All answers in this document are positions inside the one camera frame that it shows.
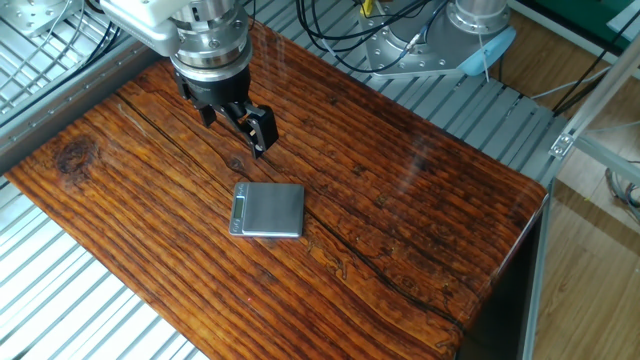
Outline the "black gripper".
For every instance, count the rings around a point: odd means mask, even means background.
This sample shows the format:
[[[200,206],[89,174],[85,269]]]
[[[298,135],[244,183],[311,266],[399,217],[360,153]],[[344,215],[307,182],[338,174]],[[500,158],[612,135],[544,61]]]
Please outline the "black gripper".
[[[279,133],[273,110],[266,105],[249,101],[251,75],[246,66],[237,74],[215,81],[200,81],[174,69],[180,95],[194,103],[203,126],[209,128],[217,114],[211,105],[222,105],[219,112],[246,140],[254,159],[259,159],[278,139]]]

